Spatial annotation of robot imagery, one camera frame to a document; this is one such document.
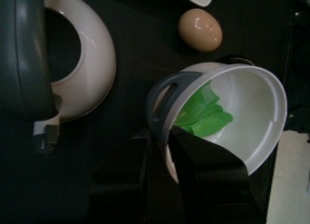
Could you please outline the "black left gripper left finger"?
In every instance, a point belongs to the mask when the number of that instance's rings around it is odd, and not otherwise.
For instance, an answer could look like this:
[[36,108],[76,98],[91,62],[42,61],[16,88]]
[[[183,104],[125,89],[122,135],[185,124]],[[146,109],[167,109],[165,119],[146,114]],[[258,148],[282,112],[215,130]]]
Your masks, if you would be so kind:
[[138,132],[100,162],[91,179],[87,224],[149,222],[151,135]]

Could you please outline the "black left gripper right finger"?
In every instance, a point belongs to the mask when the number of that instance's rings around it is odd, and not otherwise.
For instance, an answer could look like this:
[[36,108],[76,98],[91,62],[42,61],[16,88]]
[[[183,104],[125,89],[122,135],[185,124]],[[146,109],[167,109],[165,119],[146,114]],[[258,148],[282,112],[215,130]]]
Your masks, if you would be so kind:
[[243,161],[174,127],[169,135],[187,224],[265,224]]

